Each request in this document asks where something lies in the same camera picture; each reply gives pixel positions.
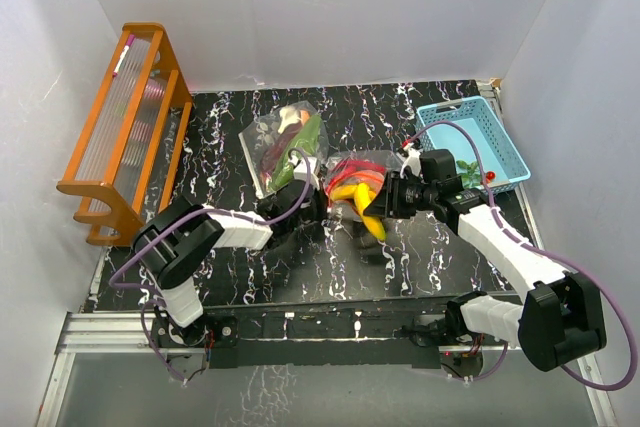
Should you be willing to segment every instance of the black marble table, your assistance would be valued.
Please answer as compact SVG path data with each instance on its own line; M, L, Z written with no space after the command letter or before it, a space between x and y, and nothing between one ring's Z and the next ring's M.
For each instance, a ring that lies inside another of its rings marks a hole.
M173 195L225 209L252 210L256 196L238 134L275 107L311 102L325 122L331 154L395 150L408 137L417 107L472 95L478 95L474 81L197 94ZM528 236L515 194L500 194L497 202L507 220ZM353 225L327 220L269 252L212 251L195 282L205 307L510 290L480 253L431 215L389 222L387 231L386 242L363 243ZM129 256L128 249L107 253L97 301L87 301L85 311L140 307L146 293L116 292L107 284ZM125 280L149 283L142 268L131 269Z

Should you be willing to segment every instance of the wooden dish rack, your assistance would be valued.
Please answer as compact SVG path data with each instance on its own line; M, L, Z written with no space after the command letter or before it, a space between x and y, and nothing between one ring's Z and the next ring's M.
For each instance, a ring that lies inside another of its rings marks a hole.
M160 24L128 23L80 134L60 192L87 242L128 246L171 198L192 98Z

